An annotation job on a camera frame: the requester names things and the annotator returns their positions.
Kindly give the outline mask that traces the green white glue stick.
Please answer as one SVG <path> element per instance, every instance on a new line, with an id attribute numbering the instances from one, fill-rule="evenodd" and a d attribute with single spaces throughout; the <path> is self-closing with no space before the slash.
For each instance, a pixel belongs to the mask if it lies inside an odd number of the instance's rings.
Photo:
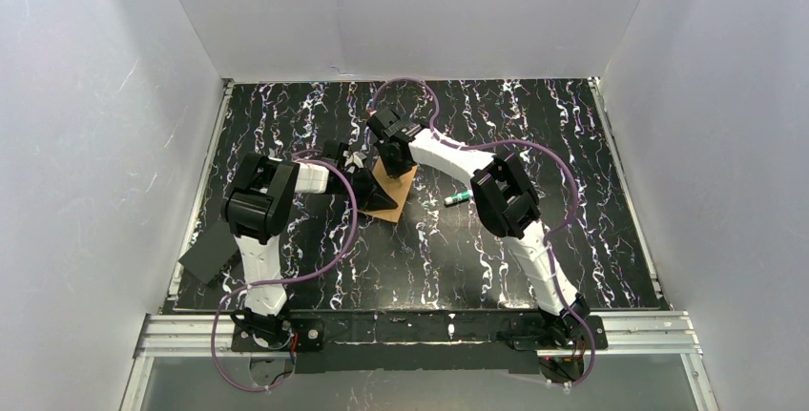
<path id="1" fill-rule="evenodd" d="M 444 205 L 446 207 L 455 206 L 461 203 L 469 202 L 473 198 L 472 191 L 463 191 L 444 198 Z"/>

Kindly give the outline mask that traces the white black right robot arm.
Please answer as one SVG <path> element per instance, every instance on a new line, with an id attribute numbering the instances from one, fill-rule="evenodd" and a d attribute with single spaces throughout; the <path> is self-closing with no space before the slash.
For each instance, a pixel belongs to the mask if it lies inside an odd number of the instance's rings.
<path id="1" fill-rule="evenodd" d="M 589 314 L 588 305 L 550 255 L 539 196 L 517 153 L 493 154 L 489 151 L 493 143 L 470 146 L 454 141 L 389 109 L 371 114 L 367 126 L 376 137 L 388 176 L 397 178 L 415 166 L 427 166 L 466 184 L 482 225 L 517 259 L 540 310 L 573 322 Z"/>

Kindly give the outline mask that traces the brown paper envelope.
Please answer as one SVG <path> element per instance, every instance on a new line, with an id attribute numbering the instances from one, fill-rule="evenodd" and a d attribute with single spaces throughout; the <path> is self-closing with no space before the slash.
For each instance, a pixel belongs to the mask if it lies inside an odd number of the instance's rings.
<path id="1" fill-rule="evenodd" d="M 410 189 L 414 182 L 417 171 L 418 167 L 414 166 L 407 173 L 397 178 L 391 178 L 386 173 L 385 166 L 382 161 L 377 159 L 376 163 L 374 164 L 372 174 L 380 183 L 385 193 L 397 203 L 397 207 L 375 211 L 361 210 L 361 213 L 389 223 L 398 223 L 403 217 L 403 211 L 405 209 L 405 205 L 410 194 Z"/>

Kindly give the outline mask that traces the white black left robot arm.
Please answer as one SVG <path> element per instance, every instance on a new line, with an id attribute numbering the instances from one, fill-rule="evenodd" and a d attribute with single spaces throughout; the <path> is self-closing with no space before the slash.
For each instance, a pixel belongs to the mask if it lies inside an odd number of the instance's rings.
<path id="1" fill-rule="evenodd" d="M 365 155 L 330 140 L 301 153 L 308 161 L 250 153 L 240 162 L 221 206 L 239 247 L 248 289 L 245 309 L 276 317 L 287 301 L 281 283 L 280 235 L 296 195 L 346 195 L 352 214 L 399 207 L 364 164 Z"/>

